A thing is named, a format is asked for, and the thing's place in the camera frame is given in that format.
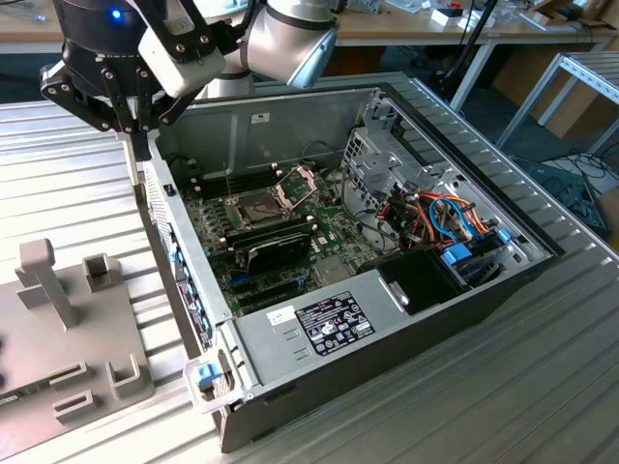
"power supply label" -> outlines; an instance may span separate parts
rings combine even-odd
[[[295,314],[314,351],[320,356],[327,356],[374,333],[350,292],[297,309]]]

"blue clip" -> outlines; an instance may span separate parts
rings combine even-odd
[[[199,365],[193,374],[193,379],[200,389],[210,387],[211,383],[222,377],[223,369],[218,362],[207,362]]]
[[[443,257],[449,264],[455,264],[463,259],[473,256],[471,250],[466,247],[465,244],[452,245],[443,251]]]
[[[505,229],[499,229],[497,235],[499,236],[499,239],[501,239],[501,242],[505,245],[512,239],[512,234]]]

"robotic arm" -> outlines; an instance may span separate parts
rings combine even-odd
[[[42,93],[99,131],[134,141],[174,123],[221,75],[223,55],[310,86],[335,47],[328,0],[245,1],[232,25],[225,16],[207,23],[192,0],[54,0],[63,59],[42,70]]]

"white sticker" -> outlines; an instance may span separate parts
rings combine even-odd
[[[284,322],[290,321],[295,318],[294,315],[294,306],[286,306],[282,309],[277,309],[275,311],[271,311],[267,313],[267,317],[269,321],[271,321],[272,326],[278,326]]]
[[[258,114],[251,115],[252,124],[268,123],[270,119],[271,119],[271,113],[258,113]]]

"slotted metal table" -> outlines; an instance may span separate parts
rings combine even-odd
[[[0,281],[13,278],[23,239],[49,237],[61,266],[94,252],[119,257],[157,387],[8,462],[616,463],[619,257],[421,82],[394,72],[318,86],[377,82],[400,91],[538,222],[566,250],[561,261],[479,326],[222,455],[213,420],[192,409],[181,379],[187,356],[120,142],[49,102],[0,105]],[[431,158],[426,141],[409,142]]]
[[[542,74],[538,83],[533,87],[533,90],[531,90],[531,93],[517,111],[510,124],[496,141],[495,145],[498,148],[502,148],[512,134],[518,129],[546,88],[561,70],[567,71],[572,77],[570,77],[570,80],[568,80],[567,84],[561,89],[550,106],[540,117],[538,121],[540,126],[545,126],[579,81],[584,82],[615,104],[619,104],[619,52],[558,53],[552,62],[550,62],[550,65],[548,65],[548,68],[545,70],[544,74]],[[596,153],[618,129],[619,119],[617,119],[591,146],[589,153]]]

